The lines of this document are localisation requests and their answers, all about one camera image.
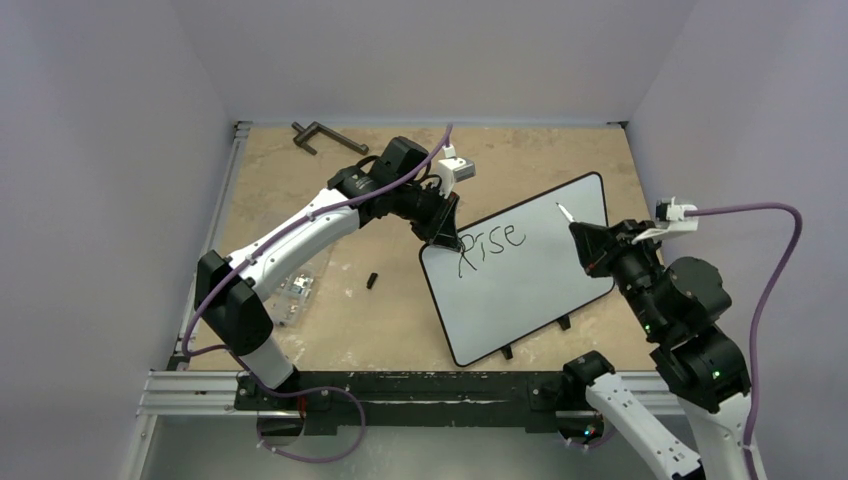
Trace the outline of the silver whiteboard marker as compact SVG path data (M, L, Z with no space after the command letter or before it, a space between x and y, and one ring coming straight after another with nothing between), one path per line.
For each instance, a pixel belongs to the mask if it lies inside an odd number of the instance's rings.
M569 223L575 222L575 217L572 215L572 213L564 205L557 203L556 206L559 209L559 211L562 213L562 215L565 217L567 222L569 222Z

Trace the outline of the white whiteboard black frame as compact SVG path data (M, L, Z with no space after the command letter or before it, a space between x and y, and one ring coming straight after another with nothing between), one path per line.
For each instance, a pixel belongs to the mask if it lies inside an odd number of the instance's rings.
M611 292L580 266L564 205L607 225L603 178L589 172L462 227L463 248L425 246L419 262L453 363L467 367Z

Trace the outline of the black marker cap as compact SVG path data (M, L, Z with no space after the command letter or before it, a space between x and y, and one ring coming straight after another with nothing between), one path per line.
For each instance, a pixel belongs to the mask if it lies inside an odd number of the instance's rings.
M372 272L367 279L366 288L368 290L371 290L373 288L374 284L376 283L377 279L378 279L378 273Z

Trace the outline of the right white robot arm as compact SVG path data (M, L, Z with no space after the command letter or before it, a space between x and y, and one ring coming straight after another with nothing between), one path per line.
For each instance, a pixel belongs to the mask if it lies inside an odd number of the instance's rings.
M753 380L741 348L717 325L732 305L723 279L705 260L681 257L665 266L658 255L664 238L696 228L693 221L568 225L586 275L614 281L654 344L650 356L690 422L704 477L763 479L746 430Z

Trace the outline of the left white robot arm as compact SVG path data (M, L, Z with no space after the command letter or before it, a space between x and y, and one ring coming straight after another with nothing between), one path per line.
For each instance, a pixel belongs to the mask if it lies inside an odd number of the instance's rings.
M227 255L205 253L190 322L205 322L260 382L259 395L272 408L289 407L298 395L298 370L272 338L266 301L326 247L388 215L407 221L428 246L461 251L454 188L475 174L475 164L447 138L433 151L392 138L381 154L338 170L294 217L260 239Z

